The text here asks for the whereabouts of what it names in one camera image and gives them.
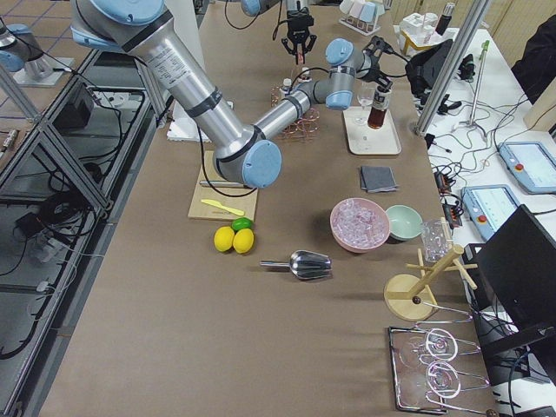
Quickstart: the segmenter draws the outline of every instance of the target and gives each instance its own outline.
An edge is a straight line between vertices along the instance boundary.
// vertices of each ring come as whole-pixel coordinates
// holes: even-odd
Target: green bowl
[[[423,219],[411,207],[396,205],[386,210],[390,221],[390,235],[398,241],[408,241],[420,235]]]

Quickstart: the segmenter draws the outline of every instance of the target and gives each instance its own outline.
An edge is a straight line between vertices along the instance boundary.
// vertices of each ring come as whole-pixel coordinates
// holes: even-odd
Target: yellow knife
[[[221,202],[218,202],[217,200],[210,200],[208,198],[203,198],[201,200],[201,202],[203,202],[205,204],[208,204],[209,206],[213,206],[213,207],[217,207],[217,208],[222,209],[222,210],[226,210],[233,215],[238,215],[238,216],[245,215],[245,212],[243,210],[239,210],[238,208],[227,207],[227,206],[223,205]]]

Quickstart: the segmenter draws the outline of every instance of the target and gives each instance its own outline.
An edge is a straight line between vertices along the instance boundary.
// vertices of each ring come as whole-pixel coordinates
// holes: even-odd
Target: dark bottle
[[[439,35],[444,35],[444,32],[446,32],[446,29],[450,21],[452,20],[454,7],[455,3],[447,3],[446,6],[444,6],[444,11],[442,12],[442,16],[440,16],[440,19],[438,19],[438,23],[435,29],[436,33],[438,33]]]
[[[382,87],[381,85],[376,87],[373,97],[373,107],[367,119],[367,126],[369,128],[380,129],[382,127],[386,110],[388,110],[388,106],[390,105],[391,95],[392,90]]]

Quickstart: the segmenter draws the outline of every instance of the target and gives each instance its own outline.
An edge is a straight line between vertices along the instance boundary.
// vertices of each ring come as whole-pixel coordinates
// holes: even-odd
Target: scoop handle
[[[259,265],[262,267],[289,268],[289,263],[277,261],[260,261]]]

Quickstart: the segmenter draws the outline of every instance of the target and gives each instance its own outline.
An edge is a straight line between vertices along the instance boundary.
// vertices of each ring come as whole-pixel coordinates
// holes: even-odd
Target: wooden cutting board
[[[212,155],[213,151],[205,152],[205,168],[207,170],[208,178],[210,181],[225,181],[221,176],[216,174],[215,167],[212,163]],[[259,194],[258,190],[244,197],[226,197],[224,195],[216,193],[211,187],[202,187],[199,184],[199,181],[205,181],[205,176],[202,173],[202,167],[199,168],[199,175],[197,177],[195,191],[193,192],[193,198],[191,199],[191,204],[189,206],[189,218],[230,221],[238,218],[237,215],[232,215],[231,213],[222,210],[221,208],[218,209],[216,207],[212,207],[201,202],[202,199],[208,198],[211,200],[217,200],[224,206],[243,210],[245,212],[245,217],[253,221],[255,220],[257,195]],[[249,192],[248,189],[219,188],[219,190],[230,195],[243,195]]]

